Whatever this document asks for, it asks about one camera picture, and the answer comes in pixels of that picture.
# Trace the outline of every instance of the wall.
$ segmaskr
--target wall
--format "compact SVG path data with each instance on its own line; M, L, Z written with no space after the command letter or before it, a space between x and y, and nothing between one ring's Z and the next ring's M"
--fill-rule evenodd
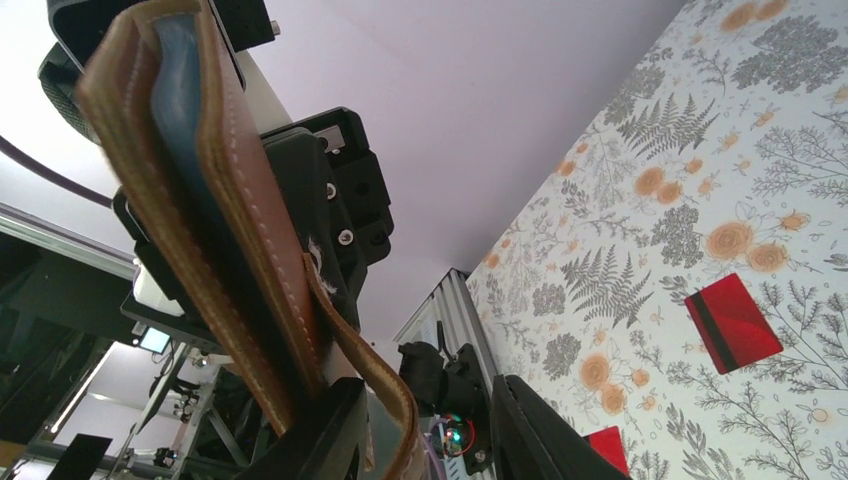
M35 79L52 45L45 2L0 3L0 133L98 191L114 178ZM684 0L266 2L282 35L255 57L293 118L360 113L392 196L394 250L371 268L363 331L390 338L448 267L507 227ZM105 209L0 159L0 202L109 245Z
M55 442L69 445L77 433L109 437L114 441L107 453L114 455L141 417L150 385L159 375L160 368L151 361L150 352L117 345L92 380L88 394L68 417ZM198 382L202 377L203 372L191 365L184 365L180 371L180 378L190 382ZM95 395L109 397L122 404L98 400ZM172 406L173 402L166 400L160 412L170 413ZM180 425L177 419L156 416L130 446L141 449L170 446Z

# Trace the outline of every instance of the brown leather wallet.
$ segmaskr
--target brown leather wallet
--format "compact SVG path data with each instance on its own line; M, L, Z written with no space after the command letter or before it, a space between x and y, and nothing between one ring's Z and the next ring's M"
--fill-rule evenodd
M196 28L198 162L273 317L270 332L227 278L151 114L161 60L152 23L175 15L192 15ZM77 92L136 215L275 430L282 434L308 414L309 401L326 389L323 372L335 343L402 429L385 478L421 478L415 400L334 309L313 257L303 252L209 4L150 0L119 14Z

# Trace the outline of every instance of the black mount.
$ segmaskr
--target black mount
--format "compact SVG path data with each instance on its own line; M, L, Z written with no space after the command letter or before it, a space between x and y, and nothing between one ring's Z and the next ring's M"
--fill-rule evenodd
M469 475L486 470L494 460L489 395L477 354L471 344L450 355L442 322L437 323L438 349L426 342L398 347L403 355L400 377L418 403L422 417L455 415L470 421L476 432L473 444L462 455ZM444 354L449 360L445 364Z

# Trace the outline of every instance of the screw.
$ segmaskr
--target screw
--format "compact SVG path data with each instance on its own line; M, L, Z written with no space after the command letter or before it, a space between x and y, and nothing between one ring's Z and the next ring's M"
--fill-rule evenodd
M353 243L353 232L350 230L342 230L342 233L339 234L339 243L348 246Z

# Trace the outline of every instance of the metal rod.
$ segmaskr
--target metal rod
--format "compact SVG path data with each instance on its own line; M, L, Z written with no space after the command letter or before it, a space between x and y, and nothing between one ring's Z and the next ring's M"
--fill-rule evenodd
M238 442L236 442L233 434L230 433L230 429L227 428L227 425L218 413L217 408L212 407L209 409L209 421L212 423L212 426L215 427L215 431L218 432L218 436L221 437L221 441L224 442L224 446L227 447L230 455L233 456L233 460L236 461L236 465L240 467L250 465L250 460L247 459L244 452L242 452L241 448L239 448Z
M132 280L132 256L0 203L0 232L86 265Z

